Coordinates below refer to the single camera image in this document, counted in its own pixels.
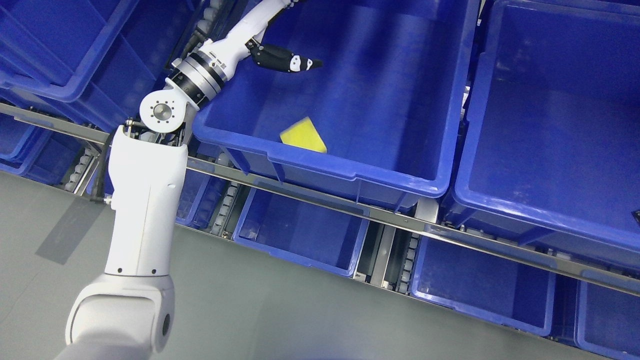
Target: black cable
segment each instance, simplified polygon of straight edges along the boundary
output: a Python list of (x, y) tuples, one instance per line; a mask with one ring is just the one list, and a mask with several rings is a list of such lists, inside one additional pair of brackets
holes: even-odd
[(95, 177), (95, 184), (93, 184), (93, 190), (91, 191), (91, 201), (104, 201), (104, 176), (107, 172), (107, 152), (109, 152), (109, 147), (111, 146), (111, 143), (113, 143), (113, 137), (116, 135), (116, 131), (118, 131), (117, 127), (110, 132), (109, 136), (107, 136), (107, 140), (104, 142), (104, 145), (102, 145), (102, 151), (98, 157), (98, 174)]

